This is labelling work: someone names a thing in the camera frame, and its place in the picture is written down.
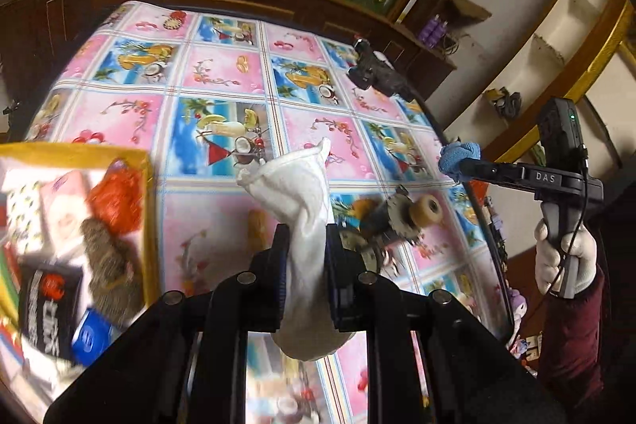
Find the black package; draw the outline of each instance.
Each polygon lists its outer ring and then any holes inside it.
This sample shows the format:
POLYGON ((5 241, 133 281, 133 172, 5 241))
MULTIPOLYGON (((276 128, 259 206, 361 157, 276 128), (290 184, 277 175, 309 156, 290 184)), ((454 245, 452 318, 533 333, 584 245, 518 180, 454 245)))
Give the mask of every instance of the black package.
POLYGON ((40 352, 73 361, 81 268, 26 260, 20 264, 20 331, 40 352))

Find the red logo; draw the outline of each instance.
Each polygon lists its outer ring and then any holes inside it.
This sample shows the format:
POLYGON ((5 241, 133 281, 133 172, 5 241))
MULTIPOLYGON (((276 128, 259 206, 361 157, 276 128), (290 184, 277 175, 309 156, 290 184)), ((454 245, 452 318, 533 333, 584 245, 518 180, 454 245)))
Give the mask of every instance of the red logo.
POLYGON ((43 296, 56 302, 64 297, 64 277, 56 273, 48 273, 40 281, 40 292, 43 296))

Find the person's arm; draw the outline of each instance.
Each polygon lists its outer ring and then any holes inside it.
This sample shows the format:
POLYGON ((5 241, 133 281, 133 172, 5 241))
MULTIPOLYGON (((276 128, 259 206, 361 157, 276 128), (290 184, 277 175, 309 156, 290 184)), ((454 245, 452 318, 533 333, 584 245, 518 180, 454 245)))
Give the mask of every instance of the person's arm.
POLYGON ((600 309, 605 278, 598 269, 592 284, 572 300, 549 295, 539 358, 539 381, 568 414, 598 395, 600 309))
MULTIPOLYGON (((581 225, 571 254, 580 260, 574 299, 556 296, 561 285, 557 276, 561 255, 547 241, 548 230, 540 222, 535 231, 537 256, 535 278, 542 294, 552 290, 546 300, 547 312, 543 345, 539 358, 539 381, 551 392, 569 415, 598 395, 603 383, 599 365, 600 312, 604 275, 597 267, 596 241, 581 225)), ((572 235, 561 247, 568 249, 572 235)))

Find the tablecloth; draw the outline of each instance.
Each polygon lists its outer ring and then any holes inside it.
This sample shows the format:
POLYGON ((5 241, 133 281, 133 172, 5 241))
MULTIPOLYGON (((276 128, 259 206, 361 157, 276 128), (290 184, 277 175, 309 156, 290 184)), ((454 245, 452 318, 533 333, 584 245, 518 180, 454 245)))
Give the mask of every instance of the tablecloth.
MULTIPOLYGON (((236 185, 237 171, 329 137, 336 221, 357 225, 365 199, 399 185, 414 198, 434 194, 441 224, 416 246, 392 247, 382 274, 415 293, 445 288, 502 337, 508 315, 491 252, 466 191, 438 171, 438 135, 417 102, 355 88, 355 60, 351 46, 296 29, 127 2, 70 61, 27 138, 147 150, 161 289, 196 294, 271 242, 276 221, 236 185)), ((301 363, 250 335, 248 422, 365 422, 365 347, 358 333, 301 363)))

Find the blue cloth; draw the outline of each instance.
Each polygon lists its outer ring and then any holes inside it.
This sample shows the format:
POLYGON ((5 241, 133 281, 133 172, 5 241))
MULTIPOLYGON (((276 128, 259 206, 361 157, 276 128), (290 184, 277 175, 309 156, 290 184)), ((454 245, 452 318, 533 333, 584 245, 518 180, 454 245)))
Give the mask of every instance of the blue cloth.
POLYGON ((459 163, 464 159, 480 159, 481 149, 476 142, 451 142, 441 149, 438 167, 444 174, 456 182, 468 182, 469 176, 463 176, 459 171, 459 163))

